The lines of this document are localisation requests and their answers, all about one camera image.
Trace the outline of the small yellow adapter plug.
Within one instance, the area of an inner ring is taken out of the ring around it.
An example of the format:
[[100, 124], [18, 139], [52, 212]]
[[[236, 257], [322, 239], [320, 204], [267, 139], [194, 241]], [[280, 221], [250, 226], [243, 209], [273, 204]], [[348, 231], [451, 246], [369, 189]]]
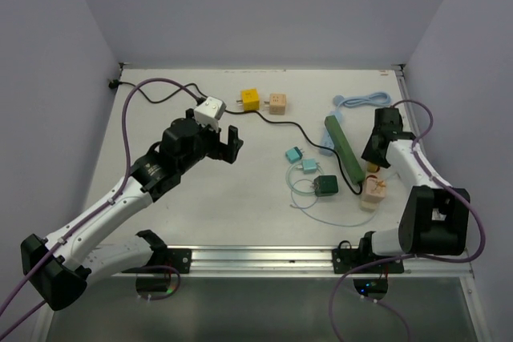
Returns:
[[377, 164], [374, 164], [374, 163], [371, 163], [371, 162], [368, 162], [366, 164], [366, 170], [369, 172], [369, 173], [378, 173], [380, 171], [380, 167], [377, 165]]

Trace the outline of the green power strip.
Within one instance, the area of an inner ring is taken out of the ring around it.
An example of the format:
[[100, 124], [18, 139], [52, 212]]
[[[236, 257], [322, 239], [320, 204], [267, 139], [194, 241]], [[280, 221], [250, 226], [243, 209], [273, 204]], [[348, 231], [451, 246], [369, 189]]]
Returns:
[[333, 148], [338, 154], [351, 183], [354, 185], [362, 183], [365, 179], [365, 172], [353, 153], [349, 141], [341, 129], [341, 124], [334, 115], [325, 118], [325, 129], [333, 142]]

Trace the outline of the yellow cube socket adapter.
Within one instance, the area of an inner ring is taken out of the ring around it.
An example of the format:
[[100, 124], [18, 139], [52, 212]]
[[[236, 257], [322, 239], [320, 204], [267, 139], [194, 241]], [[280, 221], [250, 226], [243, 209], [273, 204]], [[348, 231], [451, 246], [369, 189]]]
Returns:
[[236, 102], [242, 107], [243, 111], [258, 111], [261, 105], [256, 88], [242, 90]]

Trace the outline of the beige dragon cube adapter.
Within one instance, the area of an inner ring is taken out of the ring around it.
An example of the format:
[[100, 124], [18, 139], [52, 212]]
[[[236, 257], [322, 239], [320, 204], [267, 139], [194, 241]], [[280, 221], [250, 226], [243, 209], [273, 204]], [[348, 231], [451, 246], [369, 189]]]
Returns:
[[272, 93], [267, 103], [271, 115], [284, 115], [287, 107], [286, 94]]

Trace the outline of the green dragon cube adapter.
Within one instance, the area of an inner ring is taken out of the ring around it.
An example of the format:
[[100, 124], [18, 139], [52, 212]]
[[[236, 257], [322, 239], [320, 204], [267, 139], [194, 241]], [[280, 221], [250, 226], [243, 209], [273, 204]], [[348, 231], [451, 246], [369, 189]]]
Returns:
[[333, 196], [339, 192], [336, 175], [319, 175], [313, 180], [313, 192], [316, 197]]

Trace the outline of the teal charger plug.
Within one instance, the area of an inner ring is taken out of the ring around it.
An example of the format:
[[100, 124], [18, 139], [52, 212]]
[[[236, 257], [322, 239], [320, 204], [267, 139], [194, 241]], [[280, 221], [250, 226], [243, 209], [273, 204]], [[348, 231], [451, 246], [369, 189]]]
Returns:
[[298, 168], [305, 175], [311, 175], [315, 173], [320, 173], [322, 175], [324, 173], [316, 159], [302, 159]]
[[303, 159], [304, 152], [299, 147], [292, 147], [285, 152], [285, 158], [291, 163], [299, 162]]

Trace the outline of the beige power strip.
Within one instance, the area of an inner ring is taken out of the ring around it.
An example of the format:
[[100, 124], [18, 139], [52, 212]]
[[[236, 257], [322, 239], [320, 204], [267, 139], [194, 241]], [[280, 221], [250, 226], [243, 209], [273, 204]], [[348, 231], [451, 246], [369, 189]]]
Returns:
[[361, 209], [374, 212], [383, 199], [381, 180], [378, 178], [379, 166], [373, 163], [366, 164], [366, 177], [362, 184], [360, 200]]

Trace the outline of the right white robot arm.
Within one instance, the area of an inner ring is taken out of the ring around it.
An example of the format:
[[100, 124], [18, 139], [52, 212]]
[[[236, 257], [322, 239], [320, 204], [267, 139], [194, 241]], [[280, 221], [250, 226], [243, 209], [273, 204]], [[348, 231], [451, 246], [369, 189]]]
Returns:
[[380, 168], [392, 167], [409, 190], [396, 228], [369, 231], [358, 244], [357, 262], [367, 272], [377, 271], [386, 257], [403, 254], [459, 256], [467, 241], [469, 201], [467, 190], [450, 184], [429, 164], [415, 142], [416, 136], [403, 129], [395, 107], [374, 112], [374, 128], [362, 158]]

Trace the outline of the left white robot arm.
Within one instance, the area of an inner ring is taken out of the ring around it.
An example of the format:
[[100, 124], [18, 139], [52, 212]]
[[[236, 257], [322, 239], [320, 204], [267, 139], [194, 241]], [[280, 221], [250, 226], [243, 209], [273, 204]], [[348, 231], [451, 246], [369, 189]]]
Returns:
[[220, 141], [224, 111], [224, 103], [213, 98], [187, 110], [130, 165], [111, 193], [59, 230], [22, 241], [23, 273], [52, 310], [70, 306], [85, 292], [96, 273], [95, 247], [121, 224], [178, 186], [202, 159], [236, 161], [243, 142], [234, 126], [228, 129], [228, 141]]

